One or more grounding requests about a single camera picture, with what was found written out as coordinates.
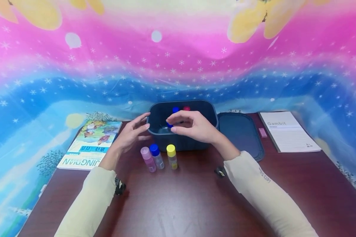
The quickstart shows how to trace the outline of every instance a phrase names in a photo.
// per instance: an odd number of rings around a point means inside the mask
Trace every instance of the colorful backdrop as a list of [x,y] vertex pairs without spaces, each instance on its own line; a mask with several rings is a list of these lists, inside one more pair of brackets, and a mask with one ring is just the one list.
[[0,236],[85,120],[192,99],[292,111],[356,188],[356,0],[0,0]]

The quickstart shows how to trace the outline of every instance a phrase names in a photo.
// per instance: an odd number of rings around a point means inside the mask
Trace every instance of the sleeve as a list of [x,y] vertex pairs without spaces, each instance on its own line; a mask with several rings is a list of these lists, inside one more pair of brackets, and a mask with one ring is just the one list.
[[55,237],[93,237],[115,194],[115,177],[114,171],[93,168]]
[[231,183],[279,237],[318,237],[298,205],[246,151],[224,162]]

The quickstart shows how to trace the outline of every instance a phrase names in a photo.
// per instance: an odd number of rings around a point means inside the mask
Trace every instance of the wooden table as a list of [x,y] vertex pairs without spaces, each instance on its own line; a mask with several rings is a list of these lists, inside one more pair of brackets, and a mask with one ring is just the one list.
[[[263,127],[257,114],[250,116]],[[230,181],[213,172],[222,164],[215,148],[179,152],[178,170],[166,166],[150,173],[139,151],[151,143],[139,142],[122,155],[116,172],[127,192],[113,198],[95,236],[273,236]],[[356,190],[325,153],[284,154],[270,138],[262,143],[261,167],[290,194],[318,235],[356,237]],[[166,153],[163,159],[167,164]],[[53,236],[87,174],[57,170],[19,237]]]

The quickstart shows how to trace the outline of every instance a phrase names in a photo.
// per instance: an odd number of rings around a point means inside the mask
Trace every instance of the notebook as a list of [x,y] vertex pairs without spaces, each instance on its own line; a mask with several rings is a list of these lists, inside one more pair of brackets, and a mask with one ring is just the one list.
[[259,115],[278,152],[321,151],[291,112],[268,112]]
[[75,137],[57,168],[91,170],[104,158],[122,122],[89,120]]

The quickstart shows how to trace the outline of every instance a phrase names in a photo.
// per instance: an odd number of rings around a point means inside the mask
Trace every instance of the pink bottle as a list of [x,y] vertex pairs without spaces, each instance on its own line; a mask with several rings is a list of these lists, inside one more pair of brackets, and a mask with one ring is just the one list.
[[150,150],[148,147],[143,147],[141,148],[141,155],[144,158],[146,166],[149,168],[149,171],[151,173],[155,172],[157,170],[156,163],[153,160],[152,154],[150,153]]

